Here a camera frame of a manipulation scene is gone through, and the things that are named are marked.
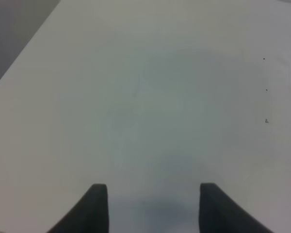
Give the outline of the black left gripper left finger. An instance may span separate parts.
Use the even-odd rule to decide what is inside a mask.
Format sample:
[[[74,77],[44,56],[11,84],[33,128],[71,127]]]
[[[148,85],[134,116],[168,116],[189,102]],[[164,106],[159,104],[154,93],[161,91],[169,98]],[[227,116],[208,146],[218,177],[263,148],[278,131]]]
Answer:
[[[105,184],[94,184],[50,233],[108,233],[109,207]]]

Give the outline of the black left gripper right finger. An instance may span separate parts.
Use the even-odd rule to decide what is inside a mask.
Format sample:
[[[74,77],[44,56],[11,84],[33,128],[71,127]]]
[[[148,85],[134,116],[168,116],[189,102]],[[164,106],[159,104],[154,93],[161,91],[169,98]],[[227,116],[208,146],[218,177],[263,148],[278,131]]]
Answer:
[[[201,233],[270,233],[214,183],[200,185],[199,231]]]

